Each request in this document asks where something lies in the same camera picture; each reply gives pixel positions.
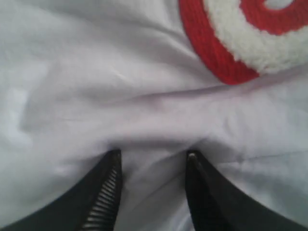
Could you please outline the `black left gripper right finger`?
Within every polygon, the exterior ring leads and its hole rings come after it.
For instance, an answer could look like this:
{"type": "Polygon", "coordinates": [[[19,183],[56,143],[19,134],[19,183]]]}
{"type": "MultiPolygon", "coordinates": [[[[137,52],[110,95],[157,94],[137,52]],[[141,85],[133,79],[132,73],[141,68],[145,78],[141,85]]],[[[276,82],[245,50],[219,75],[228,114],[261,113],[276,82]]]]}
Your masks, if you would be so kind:
{"type": "Polygon", "coordinates": [[[199,150],[186,153],[186,198],[196,231],[306,231],[226,179],[199,150]]]}

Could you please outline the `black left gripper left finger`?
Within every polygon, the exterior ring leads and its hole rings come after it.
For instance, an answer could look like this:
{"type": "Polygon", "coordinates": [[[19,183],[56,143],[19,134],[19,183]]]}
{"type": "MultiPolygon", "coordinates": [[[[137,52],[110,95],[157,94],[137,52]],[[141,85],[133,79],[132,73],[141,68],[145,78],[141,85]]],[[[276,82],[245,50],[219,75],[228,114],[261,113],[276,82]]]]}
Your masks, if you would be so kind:
{"type": "Polygon", "coordinates": [[[61,197],[3,228],[5,231],[112,231],[122,194],[122,155],[106,152],[97,165],[61,197]]]}

